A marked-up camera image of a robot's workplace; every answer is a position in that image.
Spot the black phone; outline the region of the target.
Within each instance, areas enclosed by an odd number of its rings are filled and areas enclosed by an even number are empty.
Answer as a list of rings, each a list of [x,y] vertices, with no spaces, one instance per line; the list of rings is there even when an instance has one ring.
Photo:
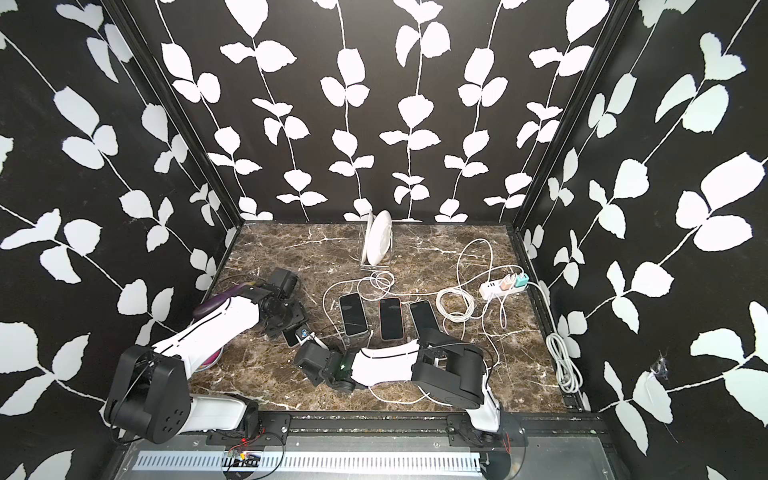
[[[439,329],[434,310],[429,301],[413,302],[409,305],[409,309],[419,338],[428,330]]]
[[[282,334],[289,347],[296,347],[305,343],[311,337],[312,331],[306,326],[300,326],[284,330]]]
[[[350,293],[339,298],[345,335],[355,337],[368,331],[368,322],[361,297]]]
[[[401,302],[398,298],[379,301],[380,332],[383,341],[401,340],[404,337]]]

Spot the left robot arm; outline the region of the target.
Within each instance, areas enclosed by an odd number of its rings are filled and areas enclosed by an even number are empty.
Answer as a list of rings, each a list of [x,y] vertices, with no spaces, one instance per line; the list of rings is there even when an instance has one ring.
[[[112,440],[162,444],[182,433],[219,432],[251,440],[261,431],[258,404],[238,395],[194,395],[191,377],[231,340],[256,330],[270,338],[295,337],[306,313],[292,294],[298,276],[275,269],[200,305],[192,323],[153,345],[133,345],[120,356],[104,408]]]

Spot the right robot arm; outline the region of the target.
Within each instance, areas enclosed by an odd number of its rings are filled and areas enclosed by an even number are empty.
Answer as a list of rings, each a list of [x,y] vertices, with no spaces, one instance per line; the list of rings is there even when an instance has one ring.
[[[496,434],[501,428],[501,407],[490,390],[491,367],[483,350],[438,330],[399,346],[345,353],[311,339],[301,345],[293,365],[312,385],[344,393],[410,383],[428,399],[465,410],[477,431]]]

